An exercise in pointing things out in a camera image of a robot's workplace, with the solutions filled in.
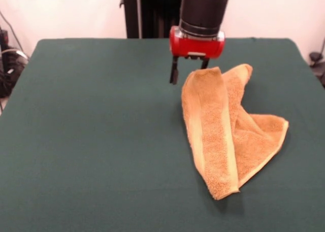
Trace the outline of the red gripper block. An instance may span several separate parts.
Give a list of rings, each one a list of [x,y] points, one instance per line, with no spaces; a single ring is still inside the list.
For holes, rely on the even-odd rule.
[[[221,55],[225,44],[225,34],[223,31],[219,31],[215,37],[198,38],[184,33],[178,26],[172,26],[169,42],[170,51],[173,55],[170,83],[176,85],[178,81],[178,58],[203,58],[201,69],[206,69],[209,59],[215,59]]]

